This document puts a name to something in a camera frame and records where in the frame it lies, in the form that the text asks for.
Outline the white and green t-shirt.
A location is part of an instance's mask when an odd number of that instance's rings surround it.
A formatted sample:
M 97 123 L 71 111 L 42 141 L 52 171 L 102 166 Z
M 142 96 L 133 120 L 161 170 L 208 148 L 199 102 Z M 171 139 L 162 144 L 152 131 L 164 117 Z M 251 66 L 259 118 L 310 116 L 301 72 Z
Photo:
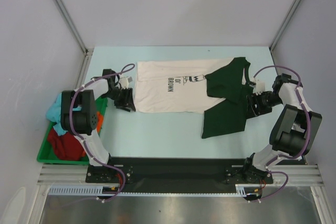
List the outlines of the white and green t-shirt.
M 250 62 L 245 57 L 140 61 L 134 104 L 142 113 L 203 115 L 202 138 L 243 132 L 246 127 Z

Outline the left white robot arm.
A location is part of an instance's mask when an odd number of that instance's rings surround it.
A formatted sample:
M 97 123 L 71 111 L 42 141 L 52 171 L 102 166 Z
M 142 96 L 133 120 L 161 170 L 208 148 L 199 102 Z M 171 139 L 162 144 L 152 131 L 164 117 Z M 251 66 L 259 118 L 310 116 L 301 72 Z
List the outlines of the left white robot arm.
M 99 167 L 97 174 L 105 182 L 112 181 L 116 171 L 121 170 L 110 163 L 111 156 L 98 134 L 96 100 L 108 98 L 116 109 L 135 112 L 133 89 L 129 87 L 129 78 L 124 76 L 134 67 L 135 64 L 130 63 L 120 72 L 103 69 L 101 76 L 91 78 L 77 90 L 61 93 L 61 127 L 80 143 L 89 158 L 89 164 Z

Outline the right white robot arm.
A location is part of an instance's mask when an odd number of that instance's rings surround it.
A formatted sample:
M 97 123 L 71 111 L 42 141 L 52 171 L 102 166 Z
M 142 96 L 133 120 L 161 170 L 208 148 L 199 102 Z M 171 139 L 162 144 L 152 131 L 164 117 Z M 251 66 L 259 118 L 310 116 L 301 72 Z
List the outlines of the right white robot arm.
M 283 110 L 271 130 L 268 145 L 245 159 L 242 178 L 256 183 L 271 175 L 271 168 L 285 159 L 296 159 L 309 153 L 322 122 L 322 115 L 307 105 L 303 86 L 288 74 L 275 78 L 272 91 L 257 92 L 247 97 L 247 118 L 272 112 L 283 105 Z

